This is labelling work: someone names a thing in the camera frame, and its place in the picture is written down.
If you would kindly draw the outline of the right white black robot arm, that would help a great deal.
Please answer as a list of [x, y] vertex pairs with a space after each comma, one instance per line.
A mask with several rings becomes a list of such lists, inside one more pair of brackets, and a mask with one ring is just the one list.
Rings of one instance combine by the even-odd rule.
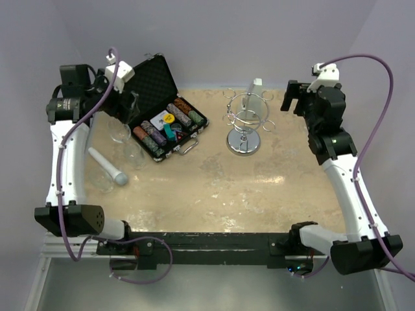
[[327, 255], [342, 275], [385, 267], [403, 248], [399, 235], [391, 235], [380, 219], [356, 167], [357, 149], [342, 127], [346, 96], [341, 85], [321, 86], [307, 92], [308, 83], [290, 80], [281, 105], [304, 118], [308, 143], [329, 178], [342, 210], [346, 232], [336, 234], [314, 222], [292, 226], [290, 250], [298, 255], [313, 248]]

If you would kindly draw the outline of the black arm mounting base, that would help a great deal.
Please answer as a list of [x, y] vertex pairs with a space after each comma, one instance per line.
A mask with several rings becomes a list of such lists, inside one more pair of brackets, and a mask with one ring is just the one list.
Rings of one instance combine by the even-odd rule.
[[167, 233], [133, 232], [128, 244], [100, 242], [97, 254], [111, 262], [132, 259], [138, 270], [160, 265], [227, 265], [285, 268], [287, 257], [321, 255], [289, 243], [288, 233]]

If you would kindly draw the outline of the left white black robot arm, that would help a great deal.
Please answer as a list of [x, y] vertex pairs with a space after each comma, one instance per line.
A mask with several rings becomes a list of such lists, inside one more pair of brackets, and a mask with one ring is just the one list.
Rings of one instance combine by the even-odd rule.
[[107, 218], [100, 205], [89, 205], [84, 188], [93, 116], [104, 111], [122, 122], [129, 121], [133, 105], [121, 103], [120, 97], [134, 75], [134, 69], [124, 61], [98, 71], [87, 64], [60, 66], [61, 83], [46, 106], [53, 140], [51, 182], [45, 206], [34, 210], [35, 221], [54, 236], [112, 240], [112, 247], [120, 254], [134, 248], [133, 236], [125, 233], [125, 222]]

